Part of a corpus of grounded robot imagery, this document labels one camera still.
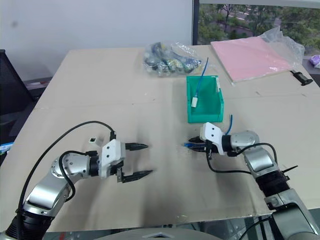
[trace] pink folder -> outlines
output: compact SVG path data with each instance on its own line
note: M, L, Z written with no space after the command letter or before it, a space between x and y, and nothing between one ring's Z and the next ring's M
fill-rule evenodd
M233 82L291 69L289 63L258 36L212 41L211 45Z

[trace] white wall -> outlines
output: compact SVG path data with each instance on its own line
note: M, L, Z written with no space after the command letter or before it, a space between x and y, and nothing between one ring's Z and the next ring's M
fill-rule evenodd
M71 49L192 41L192 0L0 1L0 49L23 81L54 75Z

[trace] blue wire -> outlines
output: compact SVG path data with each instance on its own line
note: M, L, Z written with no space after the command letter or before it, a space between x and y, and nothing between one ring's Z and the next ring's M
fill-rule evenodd
M187 148L192 148L192 147L196 147L196 148L200 148L200 147L205 147L206 145L204 143L191 143L191 142L185 142L183 144L184 147Z
M230 125L229 125L229 128L228 128L228 131L226 131L226 133L224 135L228 135L230 133L230 130L232 128L232 122L233 122L233 115L230 114Z
M201 77L200 77L200 79L198 81L198 85L196 86L195 96L198 96L199 87L200 87L200 84L201 84L202 79L204 77L205 71L207 69L208 60L209 60L209 57L206 58L206 63L205 63L204 69L203 69Z

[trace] table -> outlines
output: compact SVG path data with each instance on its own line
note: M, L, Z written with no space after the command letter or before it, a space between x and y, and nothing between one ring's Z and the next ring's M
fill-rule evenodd
M301 86L289 72L232 86L210 46L195 46L213 63L225 102L223 130L233 114L232 133L252 130L274 145L282 169L309 209L320 207L318 136L320 88ZM38 101L0 168L0 227L15 215L21 189L42 152L67 129L84 121L110 124L123 142L148 144L128 152L124 171L154 169L135 182L94 177L76 184L49 231L84 231L210 221L267 214L254 179L246 174L215 174L204 154L183 147L201 124L187 123L185 77L158 78L142 68L143 48L72 50ZM300 67L307 77L308 73ZM28 191L66 150L94 150L89 138L109 138L107 129L88 125L69 134L43 159ZM217 169L242 169L242 156L216 156Z

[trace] green storage box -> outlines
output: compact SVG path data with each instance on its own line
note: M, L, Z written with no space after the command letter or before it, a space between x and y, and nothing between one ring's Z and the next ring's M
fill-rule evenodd
M224 98L218 76L203 76L198 91L196 107L191 107L200 76L186 77L188 123L222 122L224 119Z

